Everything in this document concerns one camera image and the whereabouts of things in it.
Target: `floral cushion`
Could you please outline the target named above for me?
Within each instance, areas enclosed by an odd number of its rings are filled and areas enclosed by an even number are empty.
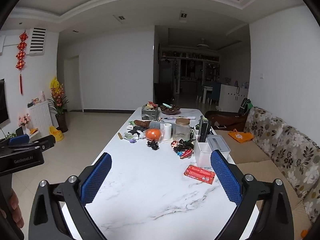
[[[253,141],[271,158],[286,123],[270,112],[253,107],[244,126],[245,132],[253,134]]]
[[[319,178],[320,147],[305,134],[286,126],[272,161],[303,199]]]
[[[303,205],[306,209],[306,212],[311,220],[311,222],[315,222],[319,212],[320,212],[320,182],[319,179],[311,188],[308,195],[303,200]]]

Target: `silver bolt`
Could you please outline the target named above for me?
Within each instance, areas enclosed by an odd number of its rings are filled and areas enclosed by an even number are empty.
[[[45,180],[40,181],[39,185],[40,187],[44,187],[47,184]]]
[[[68,181],[69,181],[70,183],[74,183],[74,182],[76,182],[76,180],[77,180],[77,177],[76,177],[76,176],[70,176],[69,179],[68,179]]]
[[[282,180],[276,179],[276,184],[278,184],[279,186],[281,186],[281,185],[282,185]]]
[[[253,176],[252,176],[251,174],[247,174],[247,175],[245,176],[245,179],[246,179],[247,181],[253,181]]]

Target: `yellow plastic chair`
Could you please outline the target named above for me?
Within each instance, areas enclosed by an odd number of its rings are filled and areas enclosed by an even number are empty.
[[[55,137],[56,142],[61,141],[63,139],[63,133],[57,130],[54,126],[49,127],[49,132]]]

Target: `brown vase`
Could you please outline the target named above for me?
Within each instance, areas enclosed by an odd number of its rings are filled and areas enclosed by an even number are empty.
[[[59,125],[59,130],[61,132],[67,132],[68,131],[68,126],[67,126],[67,122],[66,122],[66,115],[65,113],[63,114],[56,114],[56,119],[58,121],[58,125]]]

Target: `television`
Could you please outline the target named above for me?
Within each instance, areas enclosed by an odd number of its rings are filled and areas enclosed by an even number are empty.
[[[4,79],[0,80],[0,123],[8,120],[7,104],[5,102]]]

